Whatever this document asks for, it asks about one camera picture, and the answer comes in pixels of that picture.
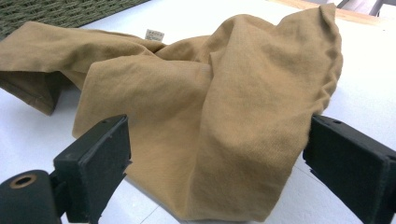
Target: brown cloth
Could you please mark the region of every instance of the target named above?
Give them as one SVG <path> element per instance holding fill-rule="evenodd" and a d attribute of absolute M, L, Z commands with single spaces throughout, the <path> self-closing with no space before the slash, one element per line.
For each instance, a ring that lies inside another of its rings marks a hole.
<path fill-rule="evenodd" d="M 50 114 L 61 72 L 82 90 L 74 136 L 127 114 L 127 174 L 174 215 L 261 221 L 341 74 L 334 13 L 238 15 L 169 46 L 27 22 L 0 42 L 0 85 Z"/>

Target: woven placemat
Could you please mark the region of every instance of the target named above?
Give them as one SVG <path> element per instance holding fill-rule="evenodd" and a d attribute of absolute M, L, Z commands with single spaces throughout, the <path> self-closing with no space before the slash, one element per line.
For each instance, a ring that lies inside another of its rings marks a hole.
<path fill-rule="evenodd" d="M 79 27 L 148 0 L 1 0 L 0 40 L 27 21 Z"/>

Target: white table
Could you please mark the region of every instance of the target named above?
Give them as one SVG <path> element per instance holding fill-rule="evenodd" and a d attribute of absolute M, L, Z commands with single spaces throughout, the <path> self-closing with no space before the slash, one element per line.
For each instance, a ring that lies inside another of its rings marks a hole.
<path fill-rule="evenodd" d="M 152 0 L 84 28 L 144 37 L 147 29 L 165 33 L 171 44 L 210 35 L 229 17 L 251 14 L 277 24 L 298 9 L 264 0 Z M 343 73 L 325 116 L 340 119 L 380 143 L 396 149 L 396 34 L 374 26 L 337 20 L 343 38 Z M 53 171 L 53 158 L 75 139 L 71 136 L 79 90 L 64 90 L 55 112 L 45 116 L 0 90 L 0 182 L 21 172 Z M 111 198 L 100 223 L 225 223 L 180 221 L 127 181 Z M 326 186 L 309 172 L 302 158 L 269 223 L 361 223 Z"/>

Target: wooden edge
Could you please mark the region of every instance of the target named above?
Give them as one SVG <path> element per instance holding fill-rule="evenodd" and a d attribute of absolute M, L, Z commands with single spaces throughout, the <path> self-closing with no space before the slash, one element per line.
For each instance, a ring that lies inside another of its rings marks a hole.
<path fill-rule="evenodd" d="M 305 2 L 301 0 L 267 0 L 268 2 L 279 3 L 289 7 L 297 7 L 299 9 L 308 9 L 313 7 L 318 7 L 318 4 Z M 373 26 L 378 26 L 387 30 L 396 30 L 396 22 L 386 19 L 381 19 L 378 17 L 361 14 L 354 11 L 348 11 L 344 9 L 337 8 L 335 11 L 335 18 L 344 21 L 353 21 L 361 24 L 368 24 Z"/>

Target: white label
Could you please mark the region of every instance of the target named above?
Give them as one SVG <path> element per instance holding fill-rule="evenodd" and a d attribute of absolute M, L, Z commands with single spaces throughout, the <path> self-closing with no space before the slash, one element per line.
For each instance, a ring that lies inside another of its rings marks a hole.
<path fill-rule="evenodd" d="M 146 31 L 146 39 L 147 40 L 156 40 L 156 41 L 163 42 L 163 36 L 164 36 L 164 33 L 161 33 L 158 31 L 153 31 L 153 30 Z"/>

